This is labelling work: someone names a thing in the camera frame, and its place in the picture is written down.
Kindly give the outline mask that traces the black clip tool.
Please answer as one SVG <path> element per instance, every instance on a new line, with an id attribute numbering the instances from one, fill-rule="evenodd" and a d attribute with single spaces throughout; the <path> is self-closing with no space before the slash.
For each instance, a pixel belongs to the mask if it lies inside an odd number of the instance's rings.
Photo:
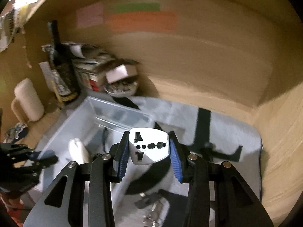
<path id="1" fill-rule="evenodd" d="M 207 155 L 207 160 L 213 162 L 214 159 L 238 162 L 242 153 L 243 146 L 239 145 L 233 153 L 224 152 L 222 149 L 217 149 L 216 145 L 211 142 L 204 144 L 204 151 Z"/>

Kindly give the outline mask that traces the dark wine bottle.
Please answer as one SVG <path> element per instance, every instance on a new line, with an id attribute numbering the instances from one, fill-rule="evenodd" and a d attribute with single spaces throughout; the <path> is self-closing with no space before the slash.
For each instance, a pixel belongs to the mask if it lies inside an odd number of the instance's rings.
<path id="1" fill-rule="evenodd" d="M 67 45 L 61 43 L 58 22 L 48 22 L 48 29 L 51 36 L 50 68 L 56 91 L 63 103 L 69 104 L 81 94 L 71 60 L 71 52 Z"/>

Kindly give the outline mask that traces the orange sticky note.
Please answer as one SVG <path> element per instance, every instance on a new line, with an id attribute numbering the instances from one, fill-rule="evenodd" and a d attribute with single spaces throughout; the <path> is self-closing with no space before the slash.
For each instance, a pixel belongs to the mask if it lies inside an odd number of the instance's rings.
<path id="1" fill-rule="evenodd" d="M 139 11 L 111 14 L 106 25 L 114 32 L 171 32 L 177 29 L 178 15 L 172 11 Z"/>

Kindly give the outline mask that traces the white bowl of stones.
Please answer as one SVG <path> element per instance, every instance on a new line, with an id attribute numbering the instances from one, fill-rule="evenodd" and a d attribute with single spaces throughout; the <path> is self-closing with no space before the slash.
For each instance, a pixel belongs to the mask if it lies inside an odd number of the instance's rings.
<path id="1" fill-rule="evenodd" d="M 138 89 L 138 82 L 119 81 L 112 84 L 105 84 L 104 90 L 107 94 L 116 98 L 134 96 Z"/>

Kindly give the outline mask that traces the green sticky note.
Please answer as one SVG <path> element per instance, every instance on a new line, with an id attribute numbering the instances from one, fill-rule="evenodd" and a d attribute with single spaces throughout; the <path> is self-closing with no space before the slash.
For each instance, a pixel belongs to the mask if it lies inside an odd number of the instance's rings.
<path id="1" fill-rule="evenodd" d="M 160 11 L 161 6 L 155 2 L 124 3 L 114 6 L 113 13 L 130 13 L 141 11 Z"/>

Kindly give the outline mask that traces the white handheld massager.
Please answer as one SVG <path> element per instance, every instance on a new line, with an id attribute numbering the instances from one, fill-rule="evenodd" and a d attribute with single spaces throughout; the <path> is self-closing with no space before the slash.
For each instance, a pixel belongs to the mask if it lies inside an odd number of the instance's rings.
<path id="1" fill-rule="evenodd" d="M 68 144 L 69 153 L 71 159 L 76 161 L 78 164 L 82 165 L 90 162 L 90 156 L 85 146 L 78 138 L 73 138 Z"/>

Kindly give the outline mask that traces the small white cardboard box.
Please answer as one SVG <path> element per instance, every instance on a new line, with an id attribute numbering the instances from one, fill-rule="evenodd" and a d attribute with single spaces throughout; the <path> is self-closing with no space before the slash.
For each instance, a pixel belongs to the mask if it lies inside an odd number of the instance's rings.
<path id="1" fill-rule="evenodd" d="M 137 76 L 137 68 L 134 65 L 120 65 L 106 73 L 106 79 L 109 84 L 129 77 Z"/>

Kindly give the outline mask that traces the clear plastic storage bin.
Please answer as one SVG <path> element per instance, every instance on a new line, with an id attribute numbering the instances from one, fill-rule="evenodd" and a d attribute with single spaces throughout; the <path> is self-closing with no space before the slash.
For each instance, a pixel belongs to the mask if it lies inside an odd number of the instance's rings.
<path id="1" fill-rule="evenodd" d="M 74 158 L 68 147 L 72 139 L 79 139 L 90 156 L 93 156 L 108 152 L 113 144 L 121 140 L 126 130 L 134 127 L 152 128 L 155 124 L 154 117 L 151 111 L 141 105 L 141 100 L 140 97 L 132 99 L 138 106 L 136 109 L 112 101 L 87 97 L 74 111 L 67 110 L 61 115 L 52 128 L 52 136 L 44 139 L 37 147 L 44 153 L 54 152 L 59 160 L 42 172 L 40 183 L 30 190 L 34 201 L 38 201 L 61 169 Z M 140 199 L 139 194 L 127 195 L 126 191 L 131 182 L 143 176 L 149 168 L 149 165 L 136 166 L 130 161 L 122 182 L 110 185 L 117 226 L 144 225 L 142 221 L 149 208 L 138 209 L 134 202 Z"/>

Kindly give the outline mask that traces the blue cartoon sticker card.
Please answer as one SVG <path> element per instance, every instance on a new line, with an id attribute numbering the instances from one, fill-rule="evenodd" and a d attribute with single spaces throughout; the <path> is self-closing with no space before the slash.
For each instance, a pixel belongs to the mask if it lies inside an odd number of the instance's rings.
<path id="1" fill-rule="evenodd" d="M 4 135 L 4 143 L 15 144 L 25 138 L 28 134 L 27 124 L 17 123 L 14 127 L 10 128 Z"/>

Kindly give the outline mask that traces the pink sticky note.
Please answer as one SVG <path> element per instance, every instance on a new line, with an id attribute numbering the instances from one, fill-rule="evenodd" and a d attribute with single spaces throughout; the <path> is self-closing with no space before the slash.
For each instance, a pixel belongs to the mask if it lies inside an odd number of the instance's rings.
<path id="1" fill-rule="evenodd" d="M 88 28 L 101 25 L 104 22 L 103 3 L 96 2 L 76 11 L 77 27 Z"/>

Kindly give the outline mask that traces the white travel plug adapter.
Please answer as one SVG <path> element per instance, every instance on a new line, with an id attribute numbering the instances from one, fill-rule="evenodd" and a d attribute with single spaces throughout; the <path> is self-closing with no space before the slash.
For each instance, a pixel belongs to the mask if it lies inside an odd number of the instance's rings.
<path id="1" fill-rule="evenodd" d="M 153 128 L 132 128 L 129 151 L 134 165 L 150 165 L 169 157 L 169 135 Z"/>

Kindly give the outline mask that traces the stack of books and papers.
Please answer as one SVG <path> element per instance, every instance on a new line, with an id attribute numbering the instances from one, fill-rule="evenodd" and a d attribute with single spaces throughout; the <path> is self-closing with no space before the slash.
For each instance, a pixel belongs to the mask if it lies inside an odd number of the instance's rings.
<path id="1" fill-rule="evenodd" d="M 114 63 L 115 56 L 90 44 L 63 43 L 69 47 L 71 60 L 79 85 L 99 91 L 107 68 Z M 43 45 L 42 51 L 50 53 L 51 44 Z"/>

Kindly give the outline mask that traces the step drill bit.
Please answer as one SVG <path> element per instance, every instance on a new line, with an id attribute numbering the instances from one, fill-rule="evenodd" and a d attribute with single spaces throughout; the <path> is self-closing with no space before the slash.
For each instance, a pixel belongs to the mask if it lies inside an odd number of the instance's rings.
<path id="1" fill-rule="evenodd" d="M 160 201 L 155 202 L 151 210 L 147 215 L 143 218 L 143 226 L 144 227 L 156 227 L 159 226 L 158 220 L 160 219 L 160 215 L 163 209 L 163 204 Z"/>

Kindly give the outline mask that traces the grey felt mat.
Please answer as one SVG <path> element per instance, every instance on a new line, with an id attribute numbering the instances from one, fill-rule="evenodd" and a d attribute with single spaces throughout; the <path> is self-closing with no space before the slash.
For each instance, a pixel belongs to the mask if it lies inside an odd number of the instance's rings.
<path id="1" fill-rule="evenodd" d="M 138 108 L 132 98 L 121 98 L 113 103 L 130 108 Z M 260 153 L 262 142 L 259 133 L 249 124 L 230 116 L 172 101 L 151 97 L 140 97 L 141 105 L 151 111 L 155 124 L 165 132 L 175 132 L 180 143 L 188 146 L 191 152 L 201 154 L 204 144 L 211 142 L 217 149 L 233 153 L 239 145 L 243 146 L 240 160 L 232 162 L 238 172 L 249 184 L 254 193 L 261 196 Z M 66 107 L 74 111 L 81 103 Z M 49 139 L 53 129 L 44 136 Z M 126 194 L 160 194 L 163 209 L 158 220 L 159 226 L 182 226 L 187 202 L 188 185 L 180 184 L 174 177 L 169 160 L 149 165 L 143 176 L 131 182 Z"/>

